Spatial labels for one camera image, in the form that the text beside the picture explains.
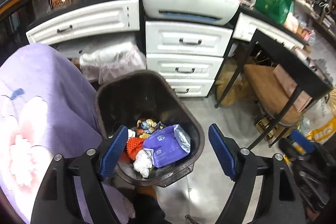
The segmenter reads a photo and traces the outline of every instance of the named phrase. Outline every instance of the orange mesh bag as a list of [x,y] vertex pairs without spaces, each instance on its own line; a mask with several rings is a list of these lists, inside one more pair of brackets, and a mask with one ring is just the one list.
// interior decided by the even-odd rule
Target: orange mesh bag
[[137,153],[142,149],[142,144],[145,139],[140,138],[130,138],[127,142],[127,155],[131,158],[131,160],[135,160]]

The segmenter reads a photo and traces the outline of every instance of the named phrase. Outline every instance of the brown chair seat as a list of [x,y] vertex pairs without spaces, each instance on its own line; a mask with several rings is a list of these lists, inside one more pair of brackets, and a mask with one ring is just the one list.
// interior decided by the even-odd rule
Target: brown chair seat
[[[288,101],[288,96],[273,73],[274,67],[254,64],[244,65],[244,73],[258,100],[271,116],[276,116]],[[300,120],[302,112],[291,106],[281,123],[293,125]]]

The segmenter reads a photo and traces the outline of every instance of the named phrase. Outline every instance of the chair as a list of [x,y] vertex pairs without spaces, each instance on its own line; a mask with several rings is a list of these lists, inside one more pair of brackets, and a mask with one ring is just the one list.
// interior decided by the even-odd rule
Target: chair
[[[280,64],[297,83],[293,94],[289,98],[273,74],[274,67],[245,64],[256,43],[269,55],[271,60]],[[269,145],[271,147],[287,132],[289,127],[300,120],[302,113],[296,111],[293,103],[303,90],[312,97],[311,101],[313,102],[325,96],[333,88],[330,81],[317,66],[309,67],[282,44],[260,30],[256,30],[248,45],[245,56],[215,105],[216,108],[229,92],[238,74],[243,69],[248,82],[258,98],[259,105],[270,120],[263,133],[248,147],[249,150],[255,147],[277,124],[280,124],[285,129]]]

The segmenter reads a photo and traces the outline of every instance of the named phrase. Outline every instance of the white cabinet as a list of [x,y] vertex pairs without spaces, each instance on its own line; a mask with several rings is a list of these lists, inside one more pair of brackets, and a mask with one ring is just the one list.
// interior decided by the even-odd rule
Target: white cabinet
[[149,53],[179,53],[222,57],[232,30],[194,23],[147,21]]
[[29,30],[26,35],[29,43],[50,45],[79,37],[138,30],[139,0],[115,0],[54,17]]
[[167,83],[180,97],[205,97],[214,80],[166,79]]
[[214,79],[223,58],[213,56],[147,54],[147,68],[164,78]]
[[283,43],[284,46],[288,49],[291,49],[293,46],[303,48],[303,44],[285,32],[266,22],[243,13],[239,14],[236,28],[232,37],[240,40],[251,41],[252,36],[257,28],[269,37],[277,40],[279,43]]

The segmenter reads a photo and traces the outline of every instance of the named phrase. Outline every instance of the chair backrest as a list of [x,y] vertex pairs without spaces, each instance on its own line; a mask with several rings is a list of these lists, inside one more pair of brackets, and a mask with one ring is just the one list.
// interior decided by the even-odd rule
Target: chair backrest
[[298,86],[307,92],[314,100],[320,99],[333,89],[332,83],[323,75],[319,68],[317,69],[322,76],[317,75],[313,68],[302,62],[295,53],[258,29],[251,39],[251,43],[256,42],[258,42],[269,57],[274,62],[280,64]]

